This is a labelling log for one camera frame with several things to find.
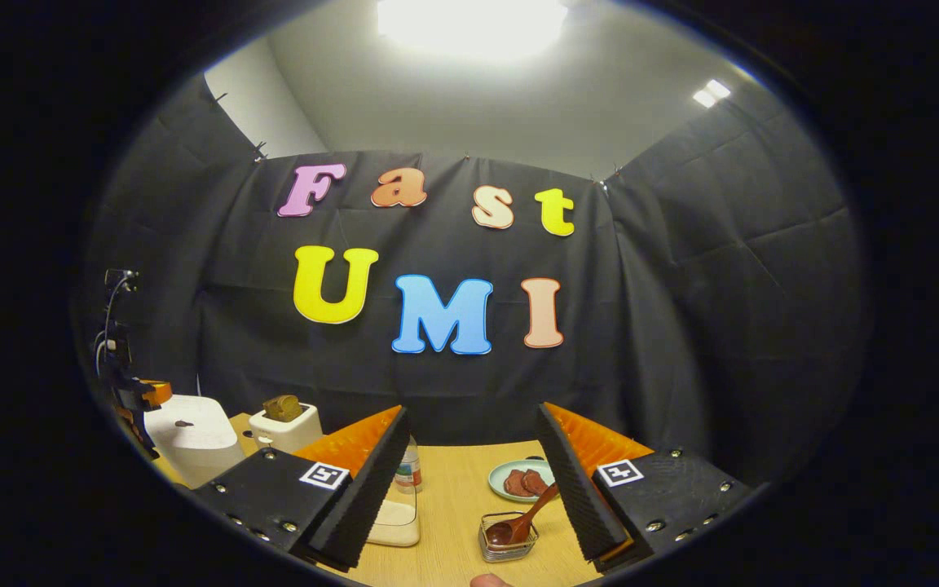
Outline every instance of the blue letter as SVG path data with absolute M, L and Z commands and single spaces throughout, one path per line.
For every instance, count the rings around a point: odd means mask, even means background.
M 491 282 L 484 279 L 463 281 L 446 306 L 440 302 L 433 281 L 424 275 L 402 275 L 396 285 L 403 291 L 401 335 L 394 341 L 396 352 L 421 353 L 425 350 L 425 342 L 418 337 L 419 324 L 422 324 L 433 350 L 438 353 L 451 337 L 456 324 L 459 332 L 452 342 L 453 353 L 483 355 L 491 352 L 492 344 L 484 332 L 487 297 L 494 290 Z

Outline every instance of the plastic bottle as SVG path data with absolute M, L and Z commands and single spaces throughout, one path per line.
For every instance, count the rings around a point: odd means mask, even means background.
M 398 473 L 394 475 L 394 481 L 398 484 L 398 491 L 401 493 L 411 493 L 412 491 L 422 491 L 422 472 L 418 465 L 418 445 L 415 444 L 415 438 L 409 437 L 408 448 L 401 458 L 401 466 L 398 467 Z

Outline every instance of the green plate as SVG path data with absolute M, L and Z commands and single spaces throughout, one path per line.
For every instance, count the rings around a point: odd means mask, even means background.
M 511 493 L 506 493 L 506 477 L 509 476 L 509 472 L 519 469 L 521 471 L 526 471 L 527 469 L 534 469 L 538 471 L 538 474 L 541 476 L 541 480 L 548 484 L 554 483 L 553 472 L 549 468 L 549 463 L 547 461 L 537 461 L 534 458 L 525 458 L 524 461 L 511 461 L 511 463 L 506 463 L 505 465 L 498 465 L 498 467 L 493 468 L 491 474 L 487 476 L 487 484 L 492 486 L 492 491 L 498 493 L 501 497 L 506 499 L 511 499 L 511 501 L 525 501 L 530 504 L 530 502 L 538 501 L 536 495 L 532 497 L 520 497 L 519 495 L 514 495 Z

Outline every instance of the white wall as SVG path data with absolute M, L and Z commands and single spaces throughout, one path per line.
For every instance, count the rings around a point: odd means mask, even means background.
M 253 145 L 266 141 L 271 159 L 305 152 L 327 152 L 310 120 L 277 70 L 267 38 L 258 38 L 231 53 L 209 71 L 205 80 L 223 110 Z

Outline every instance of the brown spoon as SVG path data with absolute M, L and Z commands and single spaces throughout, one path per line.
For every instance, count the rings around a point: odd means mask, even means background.
M 548 504 L 550 499 L 555 497 L 558 492 L 556 483 L 553 483 L 549 486 L 549 489 L 543 491 L 543 494 L 538 497 L 538 501 L 528 510 L 528 513 L 518 518 L 503 521 L 503 523 L 492 524 L 484 531 L 488 544 L 506 546 L 506 544 L 525 542 L 531 532 L 531 518 L 538 513 L 538 510 L 541 510 L 541 506 Z

